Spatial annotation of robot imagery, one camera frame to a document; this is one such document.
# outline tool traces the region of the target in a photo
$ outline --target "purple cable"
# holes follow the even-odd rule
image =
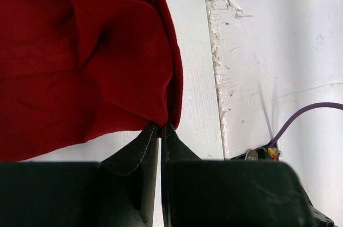
[[[283,133],[287,130],[287,128],[290,126],[290,124],[301,114],[314,109],[314,108],[336,108],[343,110],[343,104],[340,103],[333,103],[333,102],[320,102],[320,103],[314,103],[311,105],[307,105],[306,107],[303,107],[302,109],[299,109],[297,112],[295,112],[289,120],[283,125],[281,130],[278,132],[278,134],[268,143],[268,147],[272,147],[275,145],[275,143],[278,142],[278,140],[281,138]]]

